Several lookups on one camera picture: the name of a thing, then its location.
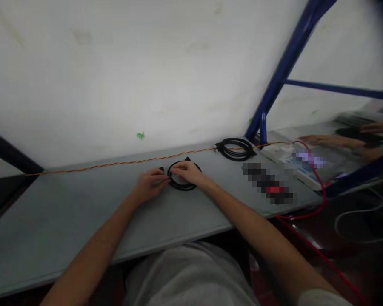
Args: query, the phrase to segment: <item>green mark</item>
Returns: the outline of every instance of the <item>green mark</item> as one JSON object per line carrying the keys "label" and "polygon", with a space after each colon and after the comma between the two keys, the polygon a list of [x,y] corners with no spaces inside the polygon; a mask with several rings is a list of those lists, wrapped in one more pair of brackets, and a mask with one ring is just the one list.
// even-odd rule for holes
{"label": "green mark", "polygon": [[136,134],[136,137],[143,141],[143,138],[145,138],[145,131],[143,131],[142,133]]}

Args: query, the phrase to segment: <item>white wall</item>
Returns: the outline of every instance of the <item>white wall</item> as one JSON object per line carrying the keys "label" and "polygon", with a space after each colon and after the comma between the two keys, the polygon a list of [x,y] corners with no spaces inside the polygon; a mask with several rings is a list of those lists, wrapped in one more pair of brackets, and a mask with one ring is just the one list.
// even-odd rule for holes
{"label": "white wall", "polygon": [[0,135],[45,168],[241,136],[306,2],[0,0]]}
{"label": "white wall", "polygon": [[[381,7],[372,0],[338,0],[318,23],[289,78],[383,90]],[[267,125],[275,130],[328,121],[370,101],[287,85],[271,108]]]}

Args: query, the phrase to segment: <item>orange twisted wire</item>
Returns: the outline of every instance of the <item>orange twisted wire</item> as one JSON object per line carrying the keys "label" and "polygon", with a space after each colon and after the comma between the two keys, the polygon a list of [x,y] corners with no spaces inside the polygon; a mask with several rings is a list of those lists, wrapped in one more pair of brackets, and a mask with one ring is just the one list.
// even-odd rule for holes
{"label": "orange twisted wire", "polygon": [[[262,145],[259,145],[259,146],[256,146],[254,147],[253,149],[256,149],[256,148],[259,148],[259,147],[263,147],[263,146],[266,146],[266,145],[271,145],[271,144],[276,144],[276,143],[285,143],[285,144],[289,144],[287,142],[269,142],[269,143],[266,143],[266,144],[262,144]],[[103,165],[97,165],[97,166],[92,166],[92,167],[88,167],[88,168],[82,168],[82,169],[74,169],[74,170],[59,170],[59,171],[46,171],[46,172],[41,172],[41,173],[33,173],[33,174],[25,174],[25,176],[38,176],[38,175],[42,175],[42,174],[54,174],[54,173],[69,173],[69,172],[80,172],[80,171],[85,171],[85,170],[91,170],[91,169],[96,169],[96,168],[102,168],[102,167],[108,167],[108,166],[115,166],[115,165],[119,165],[119,164],[139,164],[141,162],[149,162],[149,161],[152,161],[152,160],[160,160],[160,159],[167,159],[167,158],[171,158],[171,157],[176,157],[176,156],[180,156],[182,154],[188,154],[188,153],[197,153],[197,152],[203,152],[203,151],[208,151],[208,150],[215,150],[216,148],[208,148],[208,149],[202,149],[202,150],[194,150],[194,151],[187,151],[187,152],[182,152],[182,153],[179,153],[179,154],[174,154],[174,155],[171,155],[171,156],[165,156],[165,157],[155,157],[155,158],[152,158],[152,159],[144,159],[144,160],[141,160],[141,161],[122,161],[122,162],[116,162],[116,163],[112,163],[112,164],[103,164]],[[230,148],[231,150],[243,150],[243,148]]]}

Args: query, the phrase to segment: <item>coiled black cable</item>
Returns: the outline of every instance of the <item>coiled black cable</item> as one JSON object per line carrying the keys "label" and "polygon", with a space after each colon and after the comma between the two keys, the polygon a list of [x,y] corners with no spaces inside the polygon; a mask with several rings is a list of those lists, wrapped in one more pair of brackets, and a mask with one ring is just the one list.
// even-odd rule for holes
{"label": "coiled black cable", "polygon": [[[237,145],[244,149],[244,152],[236,152],[226,148],[226,145]],[[222,142],[216,143],[217,150],[226,158],[235,161],[246,161],[252,156],[257,155],[254,152],[251,144],[245,139],[241,138],[226,138]]]}
{"label": "coiled black cable", "polygon": [[[186,157],[185,159],[186,162],[190,162],[191,159],[189,157]],[[177,161],[175,162],[174,164],[172,164],[169,169],[167,170],[167,176],[170,177],[170,183],[169,185],[176,188],[177,190],[181,190],[181,191],[190,191],[190,190],[193,190],[194,188],[196,188],[197,186],[192,184],[192,183],[187,183],[187,184],[179,184],[177,183],[171,176],[172,176],[172,173],[170,172],[170,169],[176,165],[178,162],[182,162],[182,161]]]}

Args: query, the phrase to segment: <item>hand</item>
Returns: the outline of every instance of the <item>hand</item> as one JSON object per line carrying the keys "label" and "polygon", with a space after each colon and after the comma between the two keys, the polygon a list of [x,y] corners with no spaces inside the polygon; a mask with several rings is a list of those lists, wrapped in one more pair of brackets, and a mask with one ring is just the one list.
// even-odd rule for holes
{"label": "hand", "polygon": [[179,162],[170,169],[170,172],[179,175],[181,178],[198,187],[203,187],[212,182],[207,176],[201,173],[192,161]]}
{"label": "hand", "polygon": [[362,133],[383,133],[383,122],[363,125],[360,131]]}
{"label": "hand", "polygon": [[158,196],[169,182],[169,177],[166,176],[161,169],[152,169],[142,173],[137,178],[136,185],[129,197],[131,197],[137,204],[141,204]]}
{"label": "hand", "polygon": [[361,140],[339,135],[308,135],[299,137],[299,139],[309,142],[312,145],[345,147],[350,150],[355,150],[366,144]]}

